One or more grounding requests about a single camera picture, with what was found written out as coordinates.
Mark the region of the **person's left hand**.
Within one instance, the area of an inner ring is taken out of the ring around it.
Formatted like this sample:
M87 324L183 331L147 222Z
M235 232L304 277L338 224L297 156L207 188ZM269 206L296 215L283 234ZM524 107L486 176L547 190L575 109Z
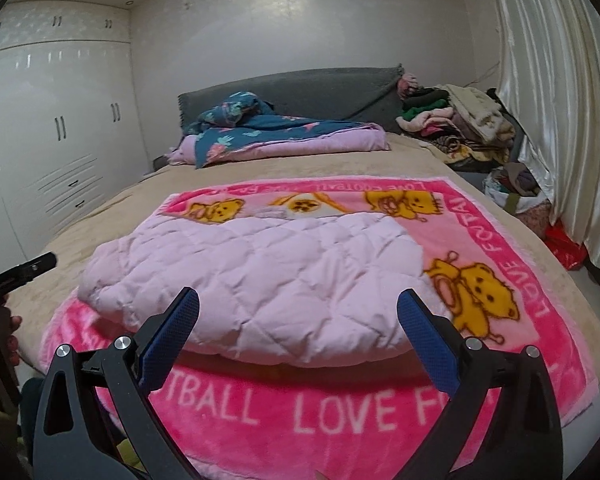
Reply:
M0 349L11 366L17 366L20 362L19 342L15 332L20 329L21 324L20 315L12 315L12 311L6 306L0 307Z

